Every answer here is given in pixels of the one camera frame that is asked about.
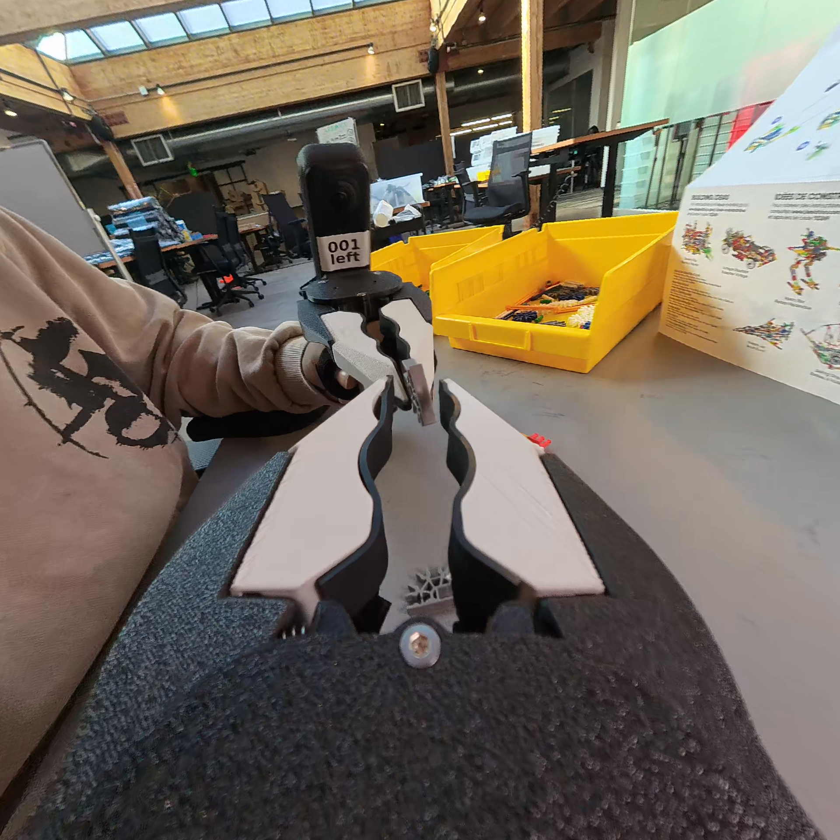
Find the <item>small yellow plastic bin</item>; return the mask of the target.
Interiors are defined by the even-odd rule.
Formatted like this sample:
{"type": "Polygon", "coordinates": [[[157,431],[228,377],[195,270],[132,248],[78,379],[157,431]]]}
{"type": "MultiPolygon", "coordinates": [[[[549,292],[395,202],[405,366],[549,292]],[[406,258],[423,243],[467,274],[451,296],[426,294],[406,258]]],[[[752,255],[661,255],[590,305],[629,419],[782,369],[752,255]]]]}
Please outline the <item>small yellow plastic bin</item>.
{"type": "Polygon", "coordinates": [[[391,272],[429,292],[435,271],[500,243],[504,231],[503,226],[464,227],[412,236],[371,253],[371,268],[391,272]]]}

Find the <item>white storage bins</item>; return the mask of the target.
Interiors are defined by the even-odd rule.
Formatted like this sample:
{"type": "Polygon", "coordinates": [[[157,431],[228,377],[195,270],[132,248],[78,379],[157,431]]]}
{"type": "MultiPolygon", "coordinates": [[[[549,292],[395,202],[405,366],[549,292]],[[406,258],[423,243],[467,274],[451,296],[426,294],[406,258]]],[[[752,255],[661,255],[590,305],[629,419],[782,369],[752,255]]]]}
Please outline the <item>white storage bins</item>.
{"type": "Polygon", "coordinates": [[[519,133],[514,127],[496,129],[490,133],[482,134],[470,142],[470,165],[480,170],[488,169],[496,147],[499,150],[524,149],[525,140],[529,140],[530,151],[534,152],[556,144],[559,138],[560,127],[557,125],[536,129],[530,133],[519,133]]]}

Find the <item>printed instruction sheet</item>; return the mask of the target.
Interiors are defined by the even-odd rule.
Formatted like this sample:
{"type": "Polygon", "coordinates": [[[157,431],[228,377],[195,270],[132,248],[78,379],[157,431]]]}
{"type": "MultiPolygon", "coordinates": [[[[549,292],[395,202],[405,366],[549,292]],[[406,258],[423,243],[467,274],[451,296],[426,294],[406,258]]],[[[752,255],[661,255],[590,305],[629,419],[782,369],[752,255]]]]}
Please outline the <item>printed instruction sheet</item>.
{"type": "Polygon", "coordinates": [[[685,189],[658,330],[839,403],[839,36],[685,189]]]}

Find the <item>large whiteboard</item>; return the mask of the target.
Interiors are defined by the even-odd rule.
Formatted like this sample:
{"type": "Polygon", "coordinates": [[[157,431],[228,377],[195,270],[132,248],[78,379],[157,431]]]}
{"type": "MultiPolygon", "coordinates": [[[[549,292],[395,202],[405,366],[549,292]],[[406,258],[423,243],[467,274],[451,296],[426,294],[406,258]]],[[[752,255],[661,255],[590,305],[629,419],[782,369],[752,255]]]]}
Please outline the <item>large whiteboard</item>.
{"type": "Polygon", "coordinates": [[[85,207],[45,141],[1,150],[1,205],[80,257],[107,251],[120,276],[131,280],[98,218],[85,207]]]}

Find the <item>person's left forearm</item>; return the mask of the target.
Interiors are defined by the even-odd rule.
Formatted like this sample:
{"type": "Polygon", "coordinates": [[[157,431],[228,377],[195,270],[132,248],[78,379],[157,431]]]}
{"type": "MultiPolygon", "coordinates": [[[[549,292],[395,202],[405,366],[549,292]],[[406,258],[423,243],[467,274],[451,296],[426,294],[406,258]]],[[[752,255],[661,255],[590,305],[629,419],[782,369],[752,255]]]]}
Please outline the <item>person's left forearm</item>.
{"type": "Polygon", "coordinates": [[[325,348],[299,322],[236,329],[152,290],[118,287],[102,318],[126,372],[168,417],[307,413],[340,403],[319,372],[325,348]]]}

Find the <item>long black frame table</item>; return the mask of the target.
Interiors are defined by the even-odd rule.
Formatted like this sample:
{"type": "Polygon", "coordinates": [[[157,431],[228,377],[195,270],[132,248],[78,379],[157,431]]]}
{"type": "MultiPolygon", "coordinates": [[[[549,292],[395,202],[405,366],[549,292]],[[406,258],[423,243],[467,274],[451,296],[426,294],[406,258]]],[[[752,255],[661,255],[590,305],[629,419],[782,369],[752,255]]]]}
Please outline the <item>long black frame table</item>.
{"type": "Polygon", "coordinates": [[[588,154],[603,150],[605,158],[602,166],[603,193],[601,211],[602,217],[611,217],[614,210],[618,146],[635,140],[649,131],[660,130],[667,123],[667,119],[660,119],[629,127],[588,133],[577,138],[561,140],[556,143],[532,148],[531,157],[535,160],[549,157],[552,160],[562,151],[588,154]]]}

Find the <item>pile of blue folded cloth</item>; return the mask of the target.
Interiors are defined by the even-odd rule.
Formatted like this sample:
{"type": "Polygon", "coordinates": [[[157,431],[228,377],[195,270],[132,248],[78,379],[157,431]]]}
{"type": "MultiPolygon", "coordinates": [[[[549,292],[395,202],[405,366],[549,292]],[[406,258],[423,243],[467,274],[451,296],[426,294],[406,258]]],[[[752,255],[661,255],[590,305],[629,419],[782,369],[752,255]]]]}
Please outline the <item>pile of blue folded cloth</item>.
{"type": "Polygon", "coordinates": [[[159,240],[184,241],[184,227],[153,196],[108,206],[115,238],[129,238],[132,231],[153,230],[159,240]]]}

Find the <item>wooden work table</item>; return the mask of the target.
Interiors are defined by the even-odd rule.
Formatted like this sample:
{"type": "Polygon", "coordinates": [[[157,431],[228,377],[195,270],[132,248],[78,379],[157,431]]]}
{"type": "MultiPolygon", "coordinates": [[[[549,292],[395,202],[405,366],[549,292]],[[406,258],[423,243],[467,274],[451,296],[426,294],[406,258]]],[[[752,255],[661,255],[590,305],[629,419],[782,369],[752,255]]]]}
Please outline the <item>wooden work table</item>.
{"type": "MultiPolygon", "coordinates": [[[[216,234],[200,235],[198,238],[192,238],[181,242],[164,242],[161,244],[161,252],[169,253],[176,251],[186,251],[188,249],[196,248],[200,245],[214,245],[217,242],[216,234]]],[[[123,264],[129,264],[134,261],[134,252],[126,251],[125,253],[117,253],[117,257],[123,264]]],[[[106,251],[99,254],[84,256],[84,260],[88,264],[96,266],[105,270],[106,268],[114,268],[117,265],[117,260],[113,255],[106,251]]]]}

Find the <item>clear plastic container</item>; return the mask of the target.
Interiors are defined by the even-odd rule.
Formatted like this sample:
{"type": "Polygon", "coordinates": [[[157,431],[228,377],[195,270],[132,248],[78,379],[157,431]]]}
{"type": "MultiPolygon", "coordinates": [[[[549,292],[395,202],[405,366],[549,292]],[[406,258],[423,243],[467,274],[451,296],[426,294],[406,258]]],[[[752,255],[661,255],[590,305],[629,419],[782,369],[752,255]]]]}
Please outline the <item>clear plastic container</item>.
{"type": "Polygon", "coordinates": [[[372,182],[370,184],[372,215],[375,214],[376,208],[382,201],[394,209],[407,205],[422,205],[425,202],[423,174],[420,172],[372,182]]]}

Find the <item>stack of clear crates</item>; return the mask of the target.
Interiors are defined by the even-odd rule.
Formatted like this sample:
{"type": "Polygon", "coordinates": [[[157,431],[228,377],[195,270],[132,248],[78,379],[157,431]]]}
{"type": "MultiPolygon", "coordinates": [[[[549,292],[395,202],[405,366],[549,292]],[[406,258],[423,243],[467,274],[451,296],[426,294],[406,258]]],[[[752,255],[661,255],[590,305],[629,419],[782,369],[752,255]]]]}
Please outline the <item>stack of clear crates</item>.
{"type": "Polygon", "coordinates": [[[654,129],[653,160],[641,207],[676,210],[687,186],[728,150],[736,118],[736,111],[719,112],[654,129]]]}

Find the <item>thick wooden post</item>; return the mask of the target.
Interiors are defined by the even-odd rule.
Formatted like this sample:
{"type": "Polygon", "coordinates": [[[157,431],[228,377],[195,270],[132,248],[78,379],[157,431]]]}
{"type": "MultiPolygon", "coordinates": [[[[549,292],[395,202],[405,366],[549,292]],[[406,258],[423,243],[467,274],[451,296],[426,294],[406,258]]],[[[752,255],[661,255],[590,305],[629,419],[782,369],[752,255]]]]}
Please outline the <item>thick wooden post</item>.
{"type": "Polygon", "coordinates": [[[543,118],[544,1],[521,1],[521,131],[531,133],[543,118]]]}

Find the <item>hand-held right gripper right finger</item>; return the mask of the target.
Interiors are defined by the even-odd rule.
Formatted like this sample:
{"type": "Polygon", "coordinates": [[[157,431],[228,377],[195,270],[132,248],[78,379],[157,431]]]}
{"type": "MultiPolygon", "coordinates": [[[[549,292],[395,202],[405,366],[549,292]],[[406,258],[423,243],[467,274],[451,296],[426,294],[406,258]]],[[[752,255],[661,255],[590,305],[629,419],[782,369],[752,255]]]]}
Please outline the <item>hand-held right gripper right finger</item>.
{"type": "Polygon", "coordinates": [[[505,604],[604,595],[544,448],[454,380],[440,382],[438,397],[458,485],[448,538],[455,629],[482,634],[505,604]]]}

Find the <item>grey snowflake connector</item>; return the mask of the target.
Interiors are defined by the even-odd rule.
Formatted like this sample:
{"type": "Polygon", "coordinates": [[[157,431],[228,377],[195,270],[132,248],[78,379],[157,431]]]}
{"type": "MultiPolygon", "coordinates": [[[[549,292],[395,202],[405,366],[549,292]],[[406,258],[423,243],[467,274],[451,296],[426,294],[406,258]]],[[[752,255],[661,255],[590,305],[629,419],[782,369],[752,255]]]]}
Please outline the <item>grey snowflake connector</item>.
{"type": "Polygon", "coordinates": [[[413,358],[402,362],[406,393],[412,404],[418,422],[426,427],[436,422],[434,412],[434,385],[427,380],[424,366],[413,358]]]}
{"type": "Polygon", "coordinates": [[[428,566],[410,573],[402,599],[409,613],[439,610],[454,603],[452,574],[447,565],[428,566]]]}

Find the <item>black office chair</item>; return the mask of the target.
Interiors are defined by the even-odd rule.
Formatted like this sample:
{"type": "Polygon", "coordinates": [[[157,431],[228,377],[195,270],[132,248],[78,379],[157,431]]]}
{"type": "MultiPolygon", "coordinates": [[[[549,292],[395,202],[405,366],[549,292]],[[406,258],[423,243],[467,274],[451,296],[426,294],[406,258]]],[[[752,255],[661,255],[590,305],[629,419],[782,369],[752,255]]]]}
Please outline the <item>black office chair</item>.
{"type": "Polygon", "coordinates": [[[245,275],[245,263],[240,258],[228,229],[228,215],[219,206],[213,207],[215,239],[203,235],[203,242],[195,247],[193,263],[195,273],[201,281],[207,300],[196,306],[198,311],[207,311],[218,316],[226,306],[245,302],[255,307],[254,299],[265,297],[257,288],[258,280],[245,275]]]}
{"type": "Polygon", "coordinates": [[[269,219],[274,223],[288,257],[310,259],[312,251],[306,220],[295,213],[286,194],[269,192],[262,193],[259,197],[266,206],[269,219]]]}
{"type": "Polygon", "coordinates": [[[473,182],[464,189],[465,221],[478,227],[503,226],[503,239],[512,236],[512,223],[530,212],[530,159],[529,140],[525,140],[524,149],[496,147],[485,191],[478,195],[473,182]]]}
{"type": "Polygon", "coordinates": [[[138,272],[139,283],[172,300],[183,308],[186,294],[167,268],[158,236],[152,227],[131,228],[129,235],[133,245],[133,264],[138,272]]]}

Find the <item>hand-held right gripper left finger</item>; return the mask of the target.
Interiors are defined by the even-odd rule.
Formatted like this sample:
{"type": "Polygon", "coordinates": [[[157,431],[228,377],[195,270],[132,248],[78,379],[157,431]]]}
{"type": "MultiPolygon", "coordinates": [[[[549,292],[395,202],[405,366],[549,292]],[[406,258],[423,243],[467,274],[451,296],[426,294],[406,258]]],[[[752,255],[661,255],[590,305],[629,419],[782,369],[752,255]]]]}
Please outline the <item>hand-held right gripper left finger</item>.
{"type": "Polygon", "coordinates": [[[283,454],[231,596],[289,601],[306,627],[334,602],[359,633],[382,630],[389,551],[375,479],[392,453],[395,401],[393,379],[380,379],[283,454]]]}

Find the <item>stack of red crates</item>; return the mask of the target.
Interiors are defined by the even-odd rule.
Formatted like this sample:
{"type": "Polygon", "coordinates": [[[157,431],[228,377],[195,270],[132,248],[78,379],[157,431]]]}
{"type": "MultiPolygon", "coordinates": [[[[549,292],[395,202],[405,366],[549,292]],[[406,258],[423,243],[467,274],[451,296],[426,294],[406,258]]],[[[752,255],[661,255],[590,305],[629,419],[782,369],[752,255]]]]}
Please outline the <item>stack of red crates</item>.
{"type": "Polygon", "coordinates": [[[763,101],[736,111],[729,135],[728,148],[731,148],[772,104],[773,100],[763,101]]]}

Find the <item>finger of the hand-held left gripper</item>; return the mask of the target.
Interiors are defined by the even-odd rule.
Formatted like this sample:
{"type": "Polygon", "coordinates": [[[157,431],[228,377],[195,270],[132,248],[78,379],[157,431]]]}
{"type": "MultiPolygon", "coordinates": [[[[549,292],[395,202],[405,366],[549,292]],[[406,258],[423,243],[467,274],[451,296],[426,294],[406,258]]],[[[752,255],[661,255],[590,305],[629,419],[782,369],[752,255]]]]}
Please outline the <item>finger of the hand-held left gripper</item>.
{"type": "Polygon", "coordinates": [[[361,314],[331,311],[321,317],[321,322],[332,340],[334,363],[364,389],[387,377],[396,378],[393,361],[366,332],[361,314]]]}
{"type": "Polygon", "coordinates": [[[382,348],[395,363],[405,382],[410,371],[419,367],[413,376],[417,394],[434,394],[436,354],[433,325],[425,319],[416,303],[410,299],[390,301],[381,309],[382,348]]]}

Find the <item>large yellow plastic bin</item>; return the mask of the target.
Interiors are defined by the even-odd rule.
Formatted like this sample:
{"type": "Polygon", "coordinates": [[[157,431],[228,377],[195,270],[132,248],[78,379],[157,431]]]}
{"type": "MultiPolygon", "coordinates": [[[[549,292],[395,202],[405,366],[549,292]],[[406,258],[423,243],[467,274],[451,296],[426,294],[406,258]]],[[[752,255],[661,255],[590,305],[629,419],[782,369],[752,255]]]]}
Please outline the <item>large yellow plastic bin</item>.
{"type": "Polygon", "coordinates": [[[588,373],[662,301],[677,212],[546,224],[432,275],[434,330],[450,345],[588,373]],[[504,322],[496,316],[545,286],[601,290],[589,330],[504,322]]]}

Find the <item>person's beige sweatshirt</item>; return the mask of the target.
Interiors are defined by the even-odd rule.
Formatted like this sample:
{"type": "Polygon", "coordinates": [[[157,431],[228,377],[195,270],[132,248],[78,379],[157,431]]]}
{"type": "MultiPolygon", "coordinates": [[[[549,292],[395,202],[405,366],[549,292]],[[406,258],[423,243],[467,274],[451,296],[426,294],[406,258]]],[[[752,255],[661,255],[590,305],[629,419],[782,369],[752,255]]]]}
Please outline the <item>person's beige sweatshirt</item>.
{"type": "Polygon", "coordinates": [[[2,211],[2,792],[83,682],[181,499],[153,396],[186,313],[2,211]]]}

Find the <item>pile of colourful toy pieces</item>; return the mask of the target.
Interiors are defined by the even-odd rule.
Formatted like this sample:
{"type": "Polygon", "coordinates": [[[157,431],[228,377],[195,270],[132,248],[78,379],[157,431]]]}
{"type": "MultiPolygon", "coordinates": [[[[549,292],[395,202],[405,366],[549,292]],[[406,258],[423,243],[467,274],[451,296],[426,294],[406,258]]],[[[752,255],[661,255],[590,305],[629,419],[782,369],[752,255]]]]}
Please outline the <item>pile of colourful toy pieces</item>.
{"type": "Polygon", "coordinates": [[[579,282],[551,283],[507,307],[496,319],[532,326],[589,330],[600,293],[599,287],[579,282]]]}

